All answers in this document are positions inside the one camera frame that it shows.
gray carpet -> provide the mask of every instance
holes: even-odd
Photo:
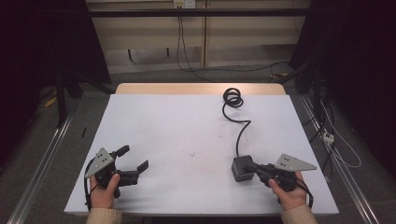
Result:
[[[257,66],[234,66],[227,69],[255,69]],[[285,64],[274,66],[273,74],[288,73],[290,69]],[[208,70],[197,72],[203,78],[209,78],[215,82],[260,82],[270,81],[270,70],[257,70],[251,72],[233,72]],[[111,88],[117,87],[122,82],[207,82],[197,77],[194,73],[176,71],[160,71],[150,73],[120,74],[112,77]],[[69,129],[55,155],[54,161],[45,176],[44,182],[38,192],[25,223],[84,223],[85,217],[76,217],[64,213],[64,207],[74,187],[75,178],[78,176],[84,162],[101,117],[106,109],[108,95],[105,95],[91,86],[82,84],[84,95],[78,101],[76,115],[71,120]],[[293,82],[285,85],[287,94],[290,95],[301,122],[309,120],[301,101],[293,87]],[[0,175],[0,223],[6,223],[12,214],[18,199],[21,197],[35,168],[40,163],[50,140],[55,133],[57,124],[57,107],[44,107],[42,102],[29,126],[28,132],[15,150],[14,155],[3,167]],[[363,193],[375,210],[375,214],[381,223],[396,223],[396,181],[371,155],[364,141],[352,131],[347,118],[343,115],[342,108],[338,108],[336,102],[332,102],[337,131],[352,145],[362,160],[362,166],[358,169],[350,169]],[[312,124],[304,126],[306,136],[310,139],[316,130]],[[355,156],[350,149],[339,141],[336,136],[336,144],[343,158],[351,163],[356,163]],[[326,160],[326,152],[323,144],[317,137],[312,142],[312,148],[318,158],[319,164]],[[330,165],[324,171],[330,174]],[[332,178],[329,182],[332,195],[340,210],[335,216],[318,217],[319,223],[364,223],[360,212],[350,197],[343,180],[333,168]],[[123,223],[181,223],[188,222],[186,219],[177,217],[168,218],[142,218],[124,216]],[[200,223],[264,223],[263,219],[218,219],[202,218]]]

cabinet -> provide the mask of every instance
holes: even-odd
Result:
[[[308,8],[309,4],[309,0],[196,0],[197,8]],[[87,0],[87,5],[90,10],[174,7],[169,0]],[[177,17],[92,20],[103,51],[177,47]],[[186,17],[183,30],[186,47],[199,49],[201,66],[219,65],[224,49],[242,47],[257,47],[264,52],[260,62],[273,63],[290,59],[303,23],[304,17]]]

wire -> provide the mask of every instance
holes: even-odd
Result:
[[[307,121],[304,121],[303,123],[301,123],[301,125],[303,126],[303,127],[305,127],[308,123],[310,123],[312,120],[314,120],[314,119],[316,119],[316,117],[313,117],[312,119],[309,119],[309,120],[307,120]]]
[[[349,163],[347,163],[346,161],[344,161],[340,155],[338,155],[337,153],[334,152],[334,150],[332,149],[332,147],[329,145],[329,143],[327,143],[327,147],[329,147],[329,150],[334,154],[334,157],[337,158],[338,160],[340,160],[343,164],[345,164],[346,166],[349,166],[351,168],[359,168],[361,167],[361,158],[359,157],[358,153],[356,153],[356,151],[353,149],[353,147],[343,138],[343,136],[341,136],[341,134],[339,132],[337,132],[337,130],[335,129],[334,125],[332,124],[332,121],[330,120],[330,116],[326,111],[326,107],[324,106],[324,104],[320,101],[320,104],[323,106],[324,108],[324,112],[326,113],[326,116],[330,122],[330,124],[332,125],[332,128],[334,129],[335,133],[337,133],[337,135],[346,143],[346,145],[352,150],[352,152],[356,155],[356,157],[359,160],[359,164],[358,165],[351,165]]]
[[[325,102],[327,102],[326,107],[329,107],[330,111],[332,112],[332,118],[331,119],[329,118],[329,122],[332,123],[332,124],[335,124],[334,113],[332,111],[332,106],[329,103],[330,102],[330,98],[326,98],[324,100],[325,100]],[[330,133],[332,135],[334,135],[334,128],[333,127],[331,128]],[[322,141],[322,144],[323,144],[323,146],[324,146],[324,148],[326,150],[326,145],[325,145],[325,143],[323,141]],[[335,142],[332,143],[332,149],[334,149],[334,148],[335,148]],[[326,161],[323,163],[323,166],[321,167],[321,171],[322,171],[322,173],[324,173],[324,169],[326,168],[327,163],[330,162],[330,174],[329,174],[329,177],[332,177],[332,160],[330,160],[330,158],[331,158],[333,150],[330,150],[330,151],[326,150],[326,152],[327,152]]]
[[[295,5],[294,5],[294,0],[293,0],[293,2],[292,2],[292,8],[294,8],[295,7]],[[293,17],[293,21],[294,21],[294,28],[296,29],[296,33],[297,33],[297,37],[298,36],[300,36],[300,32],[298,32],[298,29],[297,29],[297,23],[296,23],[296,18],[295,17]]]
[[[309,208],[312,208],[312,206],[314,204],[314,196],[312,195],[311,191],[309,191],[308,186],[305,184],[305,182],[302,179],[299,179],[299,178],[296,178],[296,179],[299,180],[302,183],[302,185],[297,183],[297,181],[293,182],[293,181],[291,181],[291,180],[289,180],[287,178],[282,178],[282,180],[287,181],[287,182],[292,183],[292,184],[295,184],[300,189],[303,189],[308,194],[308,197],[309,197],[308,206],[309,206]]]
[[[85,173],[84,174],[87,174],[87,172],[90,169],[90,166],[92,165],[92,163],[93,163],[93,159],[90,160],[90,162],[88,162],[88,165],[85,168]],[[86,200],[85,204],[87,205],[88,211],[91,211],[92,203],[91,203],[91,194],[88,192],[88,183],[87,183],[88,180],[87,180],[87,178],[84,178],[84,179],[85,179],[84,180],[84,191],[85,191],[85,200]]]
[[[242,128],[241,132],[238,135],[238,138],[236,140],[236,157],[239,157],[239,140],[241,138],[242,132],[248,127],[248,125],[251,123],[251,120],[235,120],[235,119],[230,119],[224,112],[224,108],[226,105],[232,107],[232,108],[237,108],[240,107],[241,105],[244,104],[244,100],[241,97],[241,91],[238,90],[237,88],[229,88],[227,89],[224,94],[223,94],[223,99],[224,99],[224,105],[222,107],[222,113],[226,119],[229,121],[235,122],[235,123],[246,123],[245,126]]]
[[[93,190],[96,189],[98,186],[99,186],[99,184],[96,184],[95,187],[93,187],[93,188],[91,189],[90,195],[92,194]]]
[[[324,121],[325,119],[322,119],[322,122],[318,125],[319,129],[315,132],[314,136],[311,137],[311,139],[309,139],[309,143],[312,143],[314,141],[314,139],[320,134],[322,133],[323,127],[324,127]]]
[[[181,41],[182,41],[182,43],[183,43],[184,56],[185,56],[185,58],[186,58],[187,65],[188,65],[188,67],[189,67],[190,69],[185,69],[185,68],[181,67],[180,62],[179,62],[179,60],[178,60],[178,53],[179,53],[179,48],[180,48],[180,38],[181,38]],[[289,63],[289,62],[283,61],[283,62],[271,63],[270,65],[265,65],[265,66],[259,67],[259,68],[241,69],[241,70],[239,70],[239,69],[226,69],[226,68],[200,68],[200,69],[192,69],[192,67],[191,67],[191,65],[190,65],[190,62],[189,62],[189,58],[188,58],[188,56],[187,56],[186,44],[185,44],[185,41],[184,41],[184,26],[183,26],[183,19],[182,19],[181,17],[178,17],[177,66],[178,66],[178,67],[180,68],[180,70],[182,70],[182,71],[185,71],[185,72],[193,72],[194,75],[195,75],[196,77],[200,78],[200,79],[203,79],[203,80],[206,80],[206,81],[209,81],[209,82],[215,82],[215,83],[216,83],[216,81],[214,81],[214,80],[211,80],[211,79],[208,79],[208,78],[199,76],[198,74],[196,74],[196,72],[199,72],[199,71],[254,72],[254,71],[260,71],[260,70],[263,70],[263,69],[266,69],[266,68],[270,68],[271,74],[270,74],[270,80],[268,81],[268,83],[270,83],[270,82],[272,81],[272,79],[273,79],[273,76],[274,76],[273,71],[272,71],[272,67],[273,67],[274,65],[281,64],[281,63]]]
[[[180,38],[182,38],[182,41],[183,41],[184,56],[185,56],[185,58],[186,58],[187,65],[189,66],[190,70],[186,70],[186,69],[182,68],[182,67],[180,66],[179,61],[178,61],[178,50],[179,50],[179,48],[180,48]],[[186,43],[184,42],[183,19],[182,19],[181,17],[178,17],[177,65],[178,65],[178,67],[179,67],[182,71],[185,71],[185,72],[193,72],[194,75],[195,75],[196,77],[198,77],[198,78],[200,78],[200,79],[202,79],[202,80],[206,80],[206,81],[209,81],[209,82],[214,82],[214,83],[216,83],[216,81],[214,81],[214,80],[211,80],[211,79],[208,79],[208,78],[205,78],[205,77],[200,77],[200,76],[198,76],[198,74],[196,74],[195,71],[191,68],[190,62],[189,62],[189,58],[187,57]]]

black cable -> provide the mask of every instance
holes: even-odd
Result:
[[[251,123],[251,120],[235,120],[235,119],[230,119],[224,112],[224,108],[226,105],[237,108],[240,107],[241,105],[244,104],[244,100],[241,97],[241,91],[238,90],[237,88],[229,88],[227,89],[224,94],[223,94],[223,99],[224,99],[224,105],[222,107],[222,113],[226,119],[229,121],[235,122],[235,123],[246,123],[244,128],[241,130],[241,132],[238,135],[238,138],[236,140],[236,157],[239,157],[239,140],[241,138],[242,132],[248,127],[248,125]]]
[[[90,195],[92,194],[93,190],[96,189],[98,186],[99,186],[99,184],[96,184],[95,187],[93,187],[93,188],[91,189]]]
[[[282,178],[283,181],[287,181],[287,182],[289,182],[289,183],[295,184],[297,187],[299,187],[300,189],[302,189],[303,191],[305,191],[305,193],[308,194],[308,196],[309,196],[308,206],[309,206],[309,208],[312,209],[312,206],[313,206],[313,204],[314,204],[314,196],[312,195],[311,191],[309,191],[308,186],[305,184],[305,182],[304,182],[302,179],[299,179],[299,178],[296,178],[296,179],[299,180],[299,181],[302,183],[302,185],[299,184],[299,183],[297,183],[297,181],[296,181],[296,182],[293,182],[293,181],[291,181],[291,180],[289,180],[289,179],[287,179],[287,178]]]
[[[300,75],[302,71],[305,70],[305,68],[308,66],[308,63],[303,63],[300,67],[289,73],[287,76],[282,77],[277,83],[283,85],[289,80],[295,78],[296,76]]]
[[[312,143],[312,141],[314,141],[314,139],[318,136],[318,134],[320,133],[320,130],[321,130],[321,128],[319,128],[319,130],[317,130],[316,132],[315,132],[315,134],[314,134],[314,136],[312,136],[310,139],[309,139],[309,143]]]
[[[324,109],[326,109],[326,108],[329,108],[329,109],[330,109],[330,111],[331,111],[331,113],[332,113],[332,116],[331,116],[331,120],[329,120],[329,122],[332,123],[332,124],[334,125],[334,113],[333,113],[333,111],[332,111],[332,106],[331,106],[330,104],[326,104],[324,107],[325,107]],[[330,133],[335,137],[334,128],[333,128],[333,127],[331,127]],[[325,144],[324,142],[323,142],[323,147],[324,147],[324,149],[326,150],[326,144]],[[331,155],[332,155],[332,152],[334,151],[334,147],[335,147],[335,142],[333,142],[332,145],[331,145],[332,150],[330,150],[330,151],[327,151],[327,150],[326,150],[326,152],[327,152],[326,161],[324,162],[323,166],[321,167],[321,171],[322,171],[322,173],[323,173],[323,172],[324,172],[324,169],[325,169],[326,166],[327,166],[327,163],[330,162],[330,175],[329,175],[329,177],[332,177],[332,160],[331,160]]]
[[[301,123],[301,125],[303,126],[303,127],[305,127],[307,124],[309,124],[312,120],[314,120],[315,119],[315,117],[313,117],[312,119],[309,119],[309,120],[307,120],[307,121],[304,121],[303,123]]]
[[[90,160],[90,162],[88,162],[88,165],[85,168],[84,174],[87,174],[88,170],[90,169],[91,164],[93,163],[93,160],[94,159],[92,159],[92,160]],[[85,191],[85,200],[86,200],[85,205],[87,205],[88,211],[91,211],[92,204],[91,204],[91,194],[88,192],[88,183],[87,183],[88,179],[85,177],[84,177],[84,179],[85,179],[84,180],[84,191]]]
[[[182,39],[183,42],[183,49],[184,49],[184,55],[187,61],[187,65],[189,66],[190,70],[187,70],[185,68],[182,68],[179,60],[178,60],[178,52],[179,52],[179,48],[180,48],[180,38]],[[195,72],[199,72],[199,71],[225,71],[225,72],[254,72],[254,71],[260,71],[266,68],[270,68],[271,69],[271,77],[270,80],[268,81],[268,83],[271,82],[272,78],[273,78],[273,72],[272,72],[272,67],[274,65],[280,64],[280,63],[289,63],[289,62],[277,62],[277,63],[271,63],[270,65],[265,65],[264,67],[260,67],[260,68],[252,68],[252,69],[243,69],[243,70],[238,70],[238,69],[226,69],[226,68],[200,68],[200,69],[192,69],[190,62],[189,62],[189,58],[187,56],[187,52],[186,52],[186,44],[184,41],[184,27],[183,27],[183,19],[181,17],[178,17],[178,41],[177,41],[177,66],[180,68],[180,70],[185,71],[185,72],[193,72],[195,74],[196,77],[206,80],[206,81],[210,81],[210,82],[215,82],[213,80],[210,80],[208,78],[204,78],[204,77],[200,77],[198,76],[198,74],[196,74]]]
[[[182,67],[180,66],[179,61],[178,61],[178,51],[179,51],[179,48],[180,48],[180,38],[181,38],[182,41],[183,41],[184,56],[185,56],[185,58],[186,58],[187,65],[189,66],[190,70],[186,70],[186,69],[182,68]],[[198,78],[200,78],[200,79],[202,79],[202,80],[216,83],[216,81],[214,81],[214,80],[211,80],[211,79],[208,79],[208,78],[205,78],[205,77],[200,77],[200,76],[198,76],[198,74],[196,74],[196,72],[191,68],[190,62],[189,62],[189,58],[187,57],[186,43],[184,42],[183,19],[182,19],[181,17],[178,17],[177,65],[178,65],[178,67],[179,67],[182,71],[185,71],[185,72],[193,72],[194,75],[195,75],[196,77],[198,77]]]

metal rail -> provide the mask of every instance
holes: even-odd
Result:
[[[311,14],[330,13],[325,8],[187,8],[187,9],[92,9],[38,10],[37,13],[53,17],[304,17]]]
[[[56,155],[56,152],[64,139],[64,135],[67,132],[71,119],[77,110],[78,102],[79,100],[74,100],[72,102],[70,112],[66,117],[64,124],[55,131],[43,159],[35,170],[35,174],[23,192],[7,224],[22,224],[25,221],[32,204],[35,201],[35,197],[40,190],[41,184],[50,169],[50,165]]]
[[[319,125],[314,119],[315,115],[311,110],[311,108],[313,107],[312,103],[309,101],[309,99],[305,99],[303,96],[301,96],[300,99],[305,107],[306,113],[313,120],[314,127],[318,131]],[[334,152],[336,152],[341,157],[336,147],[334,148]],[[344,165],[339,160],[337,160],[333,154],[332,154],[332,162],[335,168],[337,169],[338,173],[340,174],[341,179],[343,180],[346,189],[349,192],[349,195],[351,196],[353,202],[355,203],[356,207],[361,213],[361,217],[363,218],[364,222],[367,224],[380,223],[375,215],[373,207],[370,205],[370,202],[367,200],[366,196],[361,190],[361,187],[359,187],[359,184],[356,182],[352,173],[349,172],[347,166]]]

